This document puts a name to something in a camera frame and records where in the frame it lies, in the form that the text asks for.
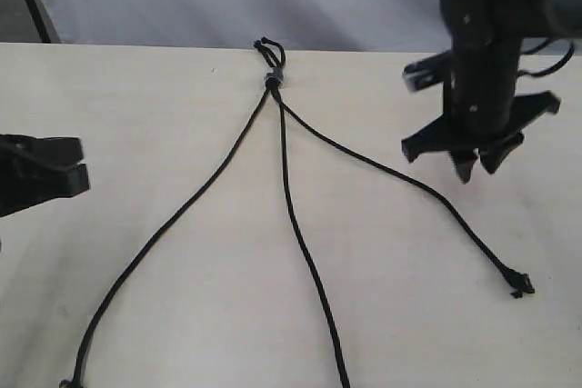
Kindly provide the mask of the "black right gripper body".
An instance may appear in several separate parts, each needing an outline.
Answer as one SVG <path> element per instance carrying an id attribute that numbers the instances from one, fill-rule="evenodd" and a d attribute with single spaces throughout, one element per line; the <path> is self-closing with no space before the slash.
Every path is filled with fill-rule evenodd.
<path id="1" fill-rule="evenodd" d="M 480 49 L 452 44 L 451 76 L 441 84 L 443 114 L 402 140 L 407 161 L 426 153 L 485 150 L 559 111 L 560 99 L 550 91 L 516 94 L 521 45 L 515 38 Z"/>

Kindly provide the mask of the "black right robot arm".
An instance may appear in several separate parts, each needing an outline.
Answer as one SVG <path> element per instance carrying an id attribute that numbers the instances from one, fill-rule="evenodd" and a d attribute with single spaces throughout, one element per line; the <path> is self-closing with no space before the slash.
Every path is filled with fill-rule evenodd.
<path id="1" fill-rule="evenodd" d="M 556 114 L 552 92 L 517 95 L 521 77 L 552 75 L 574 56 L 581 0 L 439 0 L 451 46 L 407 65 L 411 92 L 443 86 L 442 114 L 401 142 L 404 157 L 446 152 L 463 183 L 480 162 L 494 174 L 524 129 Z"/>

